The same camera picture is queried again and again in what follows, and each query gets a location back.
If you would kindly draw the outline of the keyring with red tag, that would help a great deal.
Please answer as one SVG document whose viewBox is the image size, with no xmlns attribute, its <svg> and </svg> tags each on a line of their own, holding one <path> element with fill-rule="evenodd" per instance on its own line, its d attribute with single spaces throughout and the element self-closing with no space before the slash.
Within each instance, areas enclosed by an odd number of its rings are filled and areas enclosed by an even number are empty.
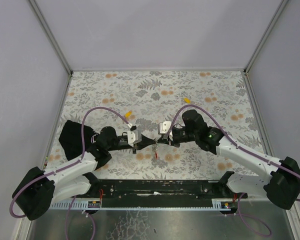
<svg viewBox="0 0 300 240">
<path fill-rule="evenodd" d="M 158 141 L 155 139 L 153 144 L 152 144 L 152 151 L 154 152 L 154 159 L 158 159 Z"/>
</svg>

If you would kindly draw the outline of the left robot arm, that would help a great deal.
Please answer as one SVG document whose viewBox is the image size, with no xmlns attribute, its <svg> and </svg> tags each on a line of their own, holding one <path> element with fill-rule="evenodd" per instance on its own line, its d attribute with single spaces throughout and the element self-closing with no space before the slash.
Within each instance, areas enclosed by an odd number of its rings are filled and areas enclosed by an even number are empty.
<svg viewBox="0 0 300 240">
<path fill-rule="evenodd" d="M 22 210 L 21 218 L 36 220 L 51 204 L 86 194 L 97 181 L 92 172 L 111 160 L 111 151 L 137 151 L 156 142 L 144 136 L 136 126 L 117 135 L 111 126 L 97 133 L 89 126 L 72 121 L 63 126 L 58 140 L 67 162 L 44 170 L 33 167 L 26 173 L 12 194 L 9 212 L 14 218 L 18 218 L 14 205 Z"/>
</svg>

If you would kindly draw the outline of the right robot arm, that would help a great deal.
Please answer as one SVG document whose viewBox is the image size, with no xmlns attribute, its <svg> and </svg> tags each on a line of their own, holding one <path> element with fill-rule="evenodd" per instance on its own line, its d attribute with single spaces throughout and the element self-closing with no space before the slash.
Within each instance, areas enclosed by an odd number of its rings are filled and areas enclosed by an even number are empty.
<svg viewBox="0 0 300 240">
<path fill-rule="evenodd" d="M 232 192 L 266 197 L 284 210 L 292 208 L 300 194 L 300 168 L 296 160 L 253 150 L 226 133 L 218 123 L 208 126 L 194 109 L 182 113 L 182 120 L 180 128 L 175 127 L 174 121 L 159 123 L 161 140 L 171 146 L 194 142 L 203 151 L 237 162 L 254 174 L 231 173 L 226 185 Z"/>
</svg>

